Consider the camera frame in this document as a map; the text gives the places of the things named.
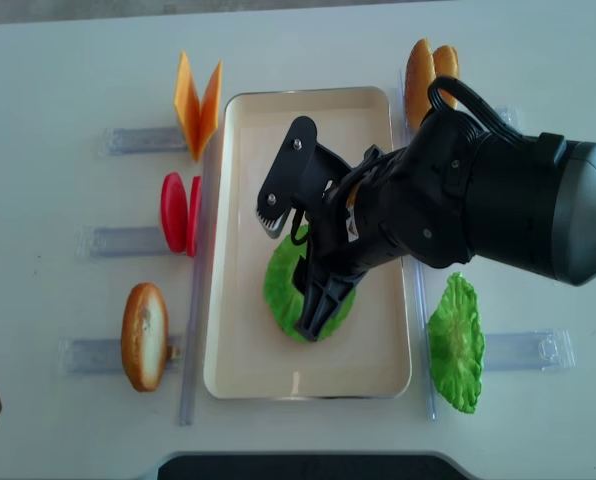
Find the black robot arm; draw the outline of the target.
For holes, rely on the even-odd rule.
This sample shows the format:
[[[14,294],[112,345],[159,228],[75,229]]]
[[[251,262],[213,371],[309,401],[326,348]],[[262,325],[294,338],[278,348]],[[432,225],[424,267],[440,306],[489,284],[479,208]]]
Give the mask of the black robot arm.
[[[271,237],[306,224],[295,327],[316,341],[366,273],[403,256],[433,268],[482,256],[566,284],[596,276],[596,143],[522,136],[430,112],[411,143],[351,166],[296,118],[257,198]]]

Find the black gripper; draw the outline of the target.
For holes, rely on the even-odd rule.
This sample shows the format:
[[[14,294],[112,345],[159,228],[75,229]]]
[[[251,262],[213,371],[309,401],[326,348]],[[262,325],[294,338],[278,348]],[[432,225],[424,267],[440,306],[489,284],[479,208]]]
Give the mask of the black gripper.
[[[405,152],[372,146],[352,168],[317,143],[310,117],[291,123],[258,193],[256,215],[271,239],[280,236],[296,204],[297,222],[307,224],[297,236],[306,252],[293,273],[303,295],[295,329],[305,340],[319,340],[368,270],[406,254],[385,192]]]

